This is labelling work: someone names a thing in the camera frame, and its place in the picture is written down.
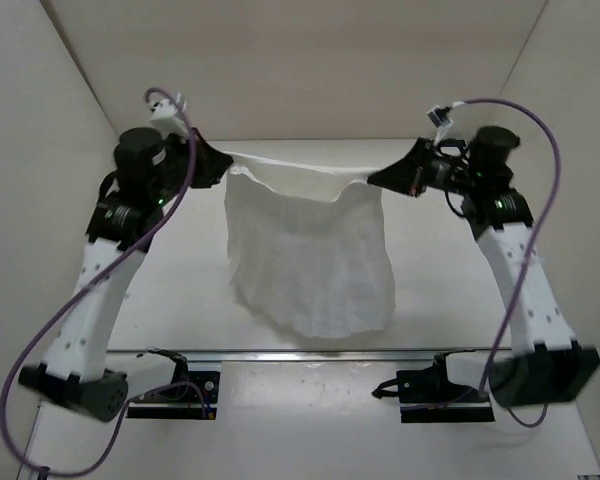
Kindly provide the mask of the white skirt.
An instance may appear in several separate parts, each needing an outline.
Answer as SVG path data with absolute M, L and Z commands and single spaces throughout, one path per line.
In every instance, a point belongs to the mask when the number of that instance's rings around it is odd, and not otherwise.
M 385 328 L 396 309 L 372 166 L 232 153 L 224 206 L 230 285 L 251 313 L 307 338 Z

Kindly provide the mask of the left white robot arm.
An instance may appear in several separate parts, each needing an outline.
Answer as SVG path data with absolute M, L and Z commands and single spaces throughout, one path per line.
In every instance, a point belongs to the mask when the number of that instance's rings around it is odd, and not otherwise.
M 225 188 L 225 302 L 306 338 L 382 330 L 396 310 L 382 195 L 388 170 L 325 167 L 224 152 L 198 131 L 124 132 L 87 229 L 73 298 L 43 358 L 19 384 L 100 422 L 150 391 L 192 388 L 184 358 L 152 349 L 110 369 L 107 349 L 131 281 L 186 189 Z

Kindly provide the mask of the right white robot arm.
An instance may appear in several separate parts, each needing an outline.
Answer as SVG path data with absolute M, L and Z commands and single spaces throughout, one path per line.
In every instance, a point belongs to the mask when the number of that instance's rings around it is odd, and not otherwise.
M 440 400 L 461 391 L 485 393 L 517 408 L 574 401 L 600 366 L 561 313 L 536 249 L 541 227 L 525 197 L 511 185 L 507 161 L 519 137 L 499 126 L 480 128 L 468 141 L 420 138 L 411 150 L 420 188 L 462 198 L 460 215 L 486 258 L 505 307 L 495 343 L 508 335 L 505 357 L 470 352 L 437 356 L 426 371 Z

